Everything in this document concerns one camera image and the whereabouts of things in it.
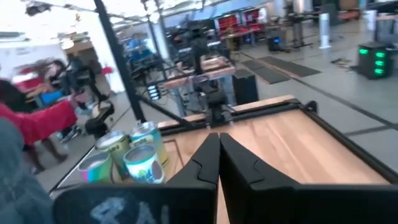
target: red sleeve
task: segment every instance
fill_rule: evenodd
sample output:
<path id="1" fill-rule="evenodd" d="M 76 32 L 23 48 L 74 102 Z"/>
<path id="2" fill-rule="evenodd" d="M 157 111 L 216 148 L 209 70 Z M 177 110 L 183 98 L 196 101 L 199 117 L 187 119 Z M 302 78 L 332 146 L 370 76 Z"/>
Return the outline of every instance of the red sleeve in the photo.
<path id="1" fill-rule="evenodd" d="M 77 120 L 73 107 L 68 101 L 62 101 L 32 114 L 15 113 L 6 105 L 0 104 L 0 117 L 7 118 L 19 128 L 27 145 L 70 127 Z"/>

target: red shirt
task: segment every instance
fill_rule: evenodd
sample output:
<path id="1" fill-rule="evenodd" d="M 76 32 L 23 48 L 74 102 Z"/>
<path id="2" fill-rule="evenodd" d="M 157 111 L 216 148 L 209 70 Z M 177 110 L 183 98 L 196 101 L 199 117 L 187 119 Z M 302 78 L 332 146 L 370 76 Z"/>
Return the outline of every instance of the red shirt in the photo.
<path id="1" fill-rule="evenodd" d="M 74 109 L 68 101 L 62 101 L 31 114 L 15 113 L 0 103 L 0 117 L 7 118 L 19 128 L 26 145 L 32 145 L 57 131 L 70 127 L 77 120 Z"/>

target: blue object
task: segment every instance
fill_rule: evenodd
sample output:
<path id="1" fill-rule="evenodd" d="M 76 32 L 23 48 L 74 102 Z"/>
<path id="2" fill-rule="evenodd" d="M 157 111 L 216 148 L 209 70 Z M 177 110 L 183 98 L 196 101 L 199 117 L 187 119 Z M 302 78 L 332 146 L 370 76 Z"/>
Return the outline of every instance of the blue object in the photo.
<path id="1" fill-rule="evenodd" d="M 63 93 L 61 91 L 55 91 L 53 93 L 42 93 L 40 94 L 42 102 L 45 106 L 53 103 L 57 99 L 63 97 Z"/>

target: colorful can label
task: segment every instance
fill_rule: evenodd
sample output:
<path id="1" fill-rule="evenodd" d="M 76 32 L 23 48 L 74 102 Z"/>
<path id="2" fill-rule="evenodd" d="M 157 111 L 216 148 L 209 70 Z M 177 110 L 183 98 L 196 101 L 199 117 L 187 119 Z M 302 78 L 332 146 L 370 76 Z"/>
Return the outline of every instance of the colorful can label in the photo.
<path id="1" fill-rule="evenodd" d="M 107 152 L 101 152 L 94 156 L 89 156 L 78 166 L 83 180 L 87 183 L 121 182 L 118 171 L 114 168 L 112 157 Z"/>
<path id="2" fill-rule="evenodd" d="M 169 161 L 162 135 L 154 122 L 145 122 L 134 128 L 131 133 L 132 145 L 153 144 L 159 161 L 165 167 Z"/>
<path id="3" fill-rule="evenodd" d="M 159 162 L 155 148 L 148 144 L 132 148 L 124 156 L 130 176 L 139 183 L 161 184 L 165 173 Z"/>
<path id="4" fill-rule="evenodd" d="M 129 171 L 123 161 L 123 156 L 130 150 L 130 138 L 121 131 L 112 131 L 102 138 L 99 138 L 95 144 L 97 150 L 111 154 L 116 164 L 120 176 L 125 179 L 129 177 Z"/>

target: gray floor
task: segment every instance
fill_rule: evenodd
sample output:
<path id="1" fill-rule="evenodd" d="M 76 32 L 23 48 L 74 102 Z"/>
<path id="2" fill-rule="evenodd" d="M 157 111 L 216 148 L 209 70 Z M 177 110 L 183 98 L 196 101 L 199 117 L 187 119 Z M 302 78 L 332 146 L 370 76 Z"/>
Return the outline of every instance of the gray floor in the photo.
<path id="1" fill-rule="evenodd" d="M 360 22 L 351 22 L 333 28 L 333 35 L 342 35 L 344 39 L 337 39 L 327 50 L 318 48 L 318 36 L 306 39 L 314 43 L 313 47 L 306 47 L 290 54 L 273 54 L 277 58 L 293 61 L 317 69 L 321 73 L 310 75 L 298 80 L 268 85 L 257 77 L 257 89 L 261 100 L 275 96 L 291 94 L 303 103 L 315 100 L 319 104 L 320 116 L 342 133 L 346 133 L 352 140 L 369 151 L 372 155 L 398 171 L 397 139 L 398 132 L 398 75 L 383 80 L 367 80 L 355 73 L 347 72 L 330 63 L 336 58 L 346 58 L 356 61 L 357 45 L 365 42 L 369 34 L 361 32 Z M 306 28 L 304 36 L 317 33 L 317 29 Z M 253 58 L 270 55 L 266 46 L 259 45 L 244 50 Z M 250 60 L 241 56 L 241 61 Z M 135 125 L 135 117 L 129 109 L 125 94 L 119 94 L 112 99 L 117 105 L 113 116 L 113 129 L 130 131 Z M 168 110 L 177 112 L 172 98 L 163 98 L 159 102 Z M 154 121 L 165 121 L 167 117 L 143 105 L 146 118 Z M 90 149 L 94 140 L 90 137 L 78 137 L 61 150 L 69 153 L 69 159 L 63 164 L 56 165 L 46 152 L 42 153 L 48 170 L 38 175 L 45 189 L 55 185 L 79 158 Z M 79 181 L 78 174 L 71 175 L 67 183 Z"/>

